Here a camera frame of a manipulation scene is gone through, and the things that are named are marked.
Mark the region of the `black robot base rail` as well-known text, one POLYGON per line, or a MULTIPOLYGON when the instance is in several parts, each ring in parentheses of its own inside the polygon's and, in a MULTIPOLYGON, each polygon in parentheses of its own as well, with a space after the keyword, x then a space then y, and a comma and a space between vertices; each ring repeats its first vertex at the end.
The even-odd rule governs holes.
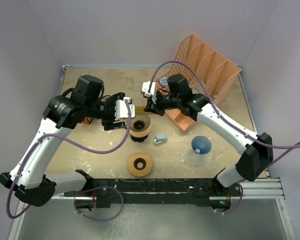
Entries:
POLYGON ((83 192, 68 191, 66 197, 96 197, 96 208, 111 204, 195 205, 229 209, 231 197, 240 197, 238 183, 229 188, 219 186, 212 178, 94 178, 89 179, 83 192))

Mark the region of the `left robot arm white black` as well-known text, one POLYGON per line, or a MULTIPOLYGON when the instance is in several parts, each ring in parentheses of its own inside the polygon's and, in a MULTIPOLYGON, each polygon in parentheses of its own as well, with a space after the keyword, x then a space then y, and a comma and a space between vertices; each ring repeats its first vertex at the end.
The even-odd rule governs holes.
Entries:
POLYGON ((82 170, 47 175, 46 169, 62 142, 74 144, 68 135, 86 118, 99 119, 106 131, 125 127, 135 115, 132 99, 119 92, 104 95, 104 82, 91 75, 80 76, 75 87, 53 97, 43 112, 37 134, 17 166, 0 174, 0 183, 21 202, 40 207, 54 195, 77 191, 88 196, 92 178, 82 170))

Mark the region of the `grey ribbed glass dripper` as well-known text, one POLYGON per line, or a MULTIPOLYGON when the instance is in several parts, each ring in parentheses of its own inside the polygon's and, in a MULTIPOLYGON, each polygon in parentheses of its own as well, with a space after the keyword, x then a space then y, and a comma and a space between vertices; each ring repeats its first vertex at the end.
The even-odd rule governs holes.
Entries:
POLYGON ((130 129, 133 132, 143 132, 149 128, 151 124, 151 118, 148 115, 136 115, 132 120, 130 129))

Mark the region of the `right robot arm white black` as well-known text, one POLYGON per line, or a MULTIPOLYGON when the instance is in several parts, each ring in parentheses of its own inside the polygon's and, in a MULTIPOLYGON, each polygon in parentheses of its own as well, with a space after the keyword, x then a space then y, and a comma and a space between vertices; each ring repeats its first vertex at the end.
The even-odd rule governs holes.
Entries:
POLYGON ((167 83, 169 90, 163 91, 150 81, 142 84, 141 92, 147 98, 145 112, 163 116, 166 110, 179 109, 183 115, 212 129, 241 155, 235 165, 215 176, 212 190, 216 195, 225 195, 238 182, 253 182, 272 163, 272 138, 267 133, 250 131, 213 107, 206 96, 193 93, 183 75, 172 75, 167 83))

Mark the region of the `wooden ring dripper stand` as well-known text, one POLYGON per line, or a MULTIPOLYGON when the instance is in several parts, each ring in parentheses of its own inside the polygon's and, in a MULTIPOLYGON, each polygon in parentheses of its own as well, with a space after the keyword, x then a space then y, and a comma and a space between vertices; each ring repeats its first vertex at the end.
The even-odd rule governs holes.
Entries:
POLYGON ((150 124, 147 128, 142 129, 141 131, 137 131, 133 126, 130 127, 129 134, 134 138, 144 138, 149 135, 152 129, 152 125, 150 124))

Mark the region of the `blue ribbed dripper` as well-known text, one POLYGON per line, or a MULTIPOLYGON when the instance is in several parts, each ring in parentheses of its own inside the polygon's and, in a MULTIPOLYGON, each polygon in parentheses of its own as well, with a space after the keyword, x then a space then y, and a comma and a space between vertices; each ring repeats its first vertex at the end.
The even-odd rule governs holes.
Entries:
POLYGON ((212 143, 207 137, 198 135, 192 139, 191 148, 195 153, 205 155, 211 151, 212 143))

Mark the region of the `brown paper coffee filter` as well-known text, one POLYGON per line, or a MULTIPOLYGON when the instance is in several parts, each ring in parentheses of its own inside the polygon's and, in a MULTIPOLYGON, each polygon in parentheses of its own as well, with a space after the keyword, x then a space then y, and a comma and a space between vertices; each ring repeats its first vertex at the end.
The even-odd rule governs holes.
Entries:
POLYGON ((144 106, 136 106, 135 107, 135 114, 136 115, 150 115, 151 112, 145 111, 144 106))

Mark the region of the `orange coffee filter bag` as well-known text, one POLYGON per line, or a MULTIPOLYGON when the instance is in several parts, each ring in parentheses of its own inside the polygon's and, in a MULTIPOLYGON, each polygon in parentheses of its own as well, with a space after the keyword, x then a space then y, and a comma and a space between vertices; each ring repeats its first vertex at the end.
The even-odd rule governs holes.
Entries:
POLYGON ((93 119, 90 117, 85 117, 84 120, 82 121, 83 124, 90 125, 92 123, 93 119))

